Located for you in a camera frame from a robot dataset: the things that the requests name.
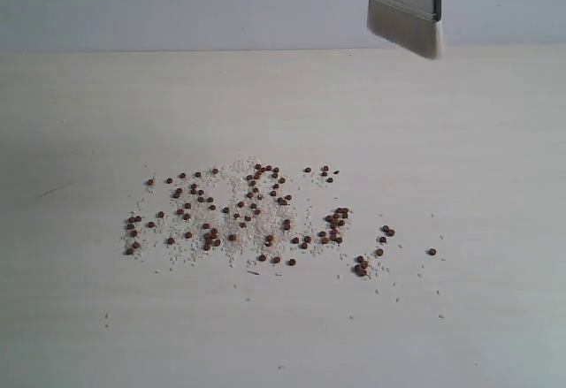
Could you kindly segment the red beans and rice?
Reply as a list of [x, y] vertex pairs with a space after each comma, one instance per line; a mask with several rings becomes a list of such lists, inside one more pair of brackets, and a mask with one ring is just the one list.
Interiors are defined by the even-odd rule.
[[144, 194], [124, 221], [118, 277], [133, 294], [164, 272], [185, 276], [200, 294], [216, 277], [198, 277], [197, 265], [220, 256], [230, 278], [251, 275], [261, 285], [311, 270], [333, 251], [354, 278], [403, 300], [413, 293], [391, 275], [399, 250], [419, 258], [412, 278], [430, 280], [444, 262], [438, 233], [421, 240], [405, 225], [423, 194], [367, 167], [295, 169], [251, 156], [194, 169], [144, 162], [137, 179]]

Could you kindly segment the wooden handle paint brush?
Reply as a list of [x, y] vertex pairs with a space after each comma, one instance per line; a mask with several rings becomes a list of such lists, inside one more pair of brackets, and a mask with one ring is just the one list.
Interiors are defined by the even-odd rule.
[[368, 0], [367, 28], [426, 59], [443, 50], [442, 0]]

